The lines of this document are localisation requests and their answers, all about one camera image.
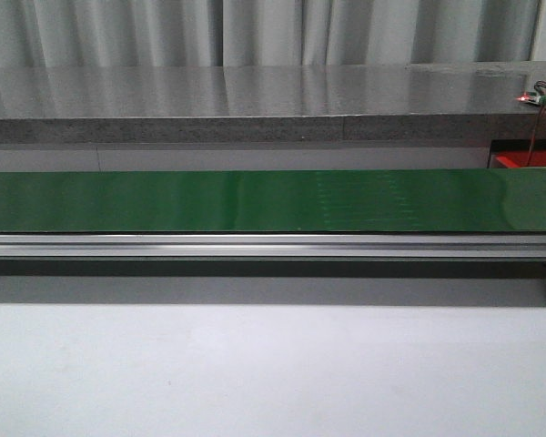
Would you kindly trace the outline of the grey curtain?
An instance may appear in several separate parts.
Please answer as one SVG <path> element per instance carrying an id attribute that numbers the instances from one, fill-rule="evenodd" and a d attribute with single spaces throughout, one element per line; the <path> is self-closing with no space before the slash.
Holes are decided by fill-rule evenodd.
<path id="1" fill-rule="evenodd" d="M 522 61 L 537 1 L 0 1 L 0 67 Z"/>

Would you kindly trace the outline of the red plastic bin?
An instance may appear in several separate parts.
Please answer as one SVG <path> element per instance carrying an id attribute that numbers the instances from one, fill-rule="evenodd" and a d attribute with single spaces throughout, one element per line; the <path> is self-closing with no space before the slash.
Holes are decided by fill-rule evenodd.
<path id="1" fill-rule="evenodd" d="M 491 168 L 546 168 L 546 151 L 535 152 L 529 157 L 525 151 L 506 151 L 494 154 Z"/>

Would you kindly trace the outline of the grey stone counter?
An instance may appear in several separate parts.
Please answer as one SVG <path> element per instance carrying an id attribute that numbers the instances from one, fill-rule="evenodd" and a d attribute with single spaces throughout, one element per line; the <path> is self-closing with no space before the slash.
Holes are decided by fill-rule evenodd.
<path id="1" fill-rule="evenodd" d="M 546 61 L 0 68 L 0 144 L 546 139 Z"/>

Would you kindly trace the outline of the green conveyor belt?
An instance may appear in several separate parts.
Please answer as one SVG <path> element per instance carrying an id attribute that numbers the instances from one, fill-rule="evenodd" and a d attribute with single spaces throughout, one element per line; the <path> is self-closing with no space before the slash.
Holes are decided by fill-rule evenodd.
<path id="1" fill-rule="evenodd" d="M 0 172 L 0 232 L 546 233 L 546 168 Z"/>

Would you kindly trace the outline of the aluminium conveyor frame rail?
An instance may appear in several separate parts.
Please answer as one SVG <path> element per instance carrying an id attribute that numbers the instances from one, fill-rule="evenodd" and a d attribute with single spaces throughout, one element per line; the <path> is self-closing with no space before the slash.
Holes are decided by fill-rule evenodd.
<path id="1" fill-rule="evenodd" d="M 546 259 L 546 234 L 0 234 L 0 258 Z"/>

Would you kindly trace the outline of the small green circuit board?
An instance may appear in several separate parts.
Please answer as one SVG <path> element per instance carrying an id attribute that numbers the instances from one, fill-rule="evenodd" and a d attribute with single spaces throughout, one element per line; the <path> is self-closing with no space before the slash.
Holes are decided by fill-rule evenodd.
<path id="1" fill-rule="evenodd" d="M 537 81 L 532 91 L 524 91 L 516 100 L 536 107 L 546 107 L 546 81 Z"/>

